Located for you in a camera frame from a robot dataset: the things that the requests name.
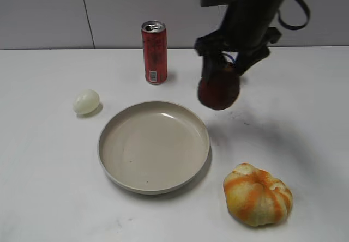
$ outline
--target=white egg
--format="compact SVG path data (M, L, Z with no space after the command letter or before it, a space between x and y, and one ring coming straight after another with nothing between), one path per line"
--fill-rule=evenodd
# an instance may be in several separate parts
M73 110L79 114L87 114L94 111L99 105L99 95L96 91L88 89L81 92L73 103Z

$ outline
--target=red can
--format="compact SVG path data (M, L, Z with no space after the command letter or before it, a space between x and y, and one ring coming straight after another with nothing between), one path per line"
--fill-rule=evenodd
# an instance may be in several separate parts
M166 26L151 20L142 24L143 54L146 80L161 84L167 79Z

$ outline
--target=round plate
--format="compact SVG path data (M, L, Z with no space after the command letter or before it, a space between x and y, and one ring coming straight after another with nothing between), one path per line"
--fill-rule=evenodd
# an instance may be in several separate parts
M123 188L155 195L189 182L209 154L209 136L201 119L169 102L129 107L105 126L99 159L108 177Z

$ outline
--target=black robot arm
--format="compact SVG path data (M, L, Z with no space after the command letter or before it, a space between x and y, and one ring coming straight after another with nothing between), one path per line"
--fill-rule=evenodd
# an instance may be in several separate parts
M224 58L224 51L237 52L236 62L233 65L232 81L239 81L236 76L243 75L251 66L258 61L269 56L268 43L277 43L281 33L275 27L269 27L270 23L278 12L283 0L200 0L202 7L211 7L218 5L228 5L224 19L218 30L213 33L197 38L195 49L203 57L202 81L206 83L199 85L198 97L200 101L213 109L224 109L228 105L219 105L214 107L209 104L214 98L223 99L224 92L218 92L216 88L210 89L211 79L215 78L214 84L220 77L225 77L220 73L227 67L227 61ZM296 0L302 7L307 16L307 22L301 26L291 26L286 24L280 17L280 24L288 29L297 30L305 27L310 18L310 10L303 0Z

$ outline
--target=table surface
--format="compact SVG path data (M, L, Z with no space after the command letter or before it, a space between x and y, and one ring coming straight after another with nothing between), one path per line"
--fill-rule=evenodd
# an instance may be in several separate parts
M272 48L218 112L196 98L194 50L169 50L160 86L145 81L142 50L0 51L0 241L348 241L348 62L349 47ZM104 108L79 118L86 88ZM107 121L150 100L194 111L212 144L205 174L155 197L113 185L97 155ZM241 162L290 187L286 222L249 228L228 214L222 182Z

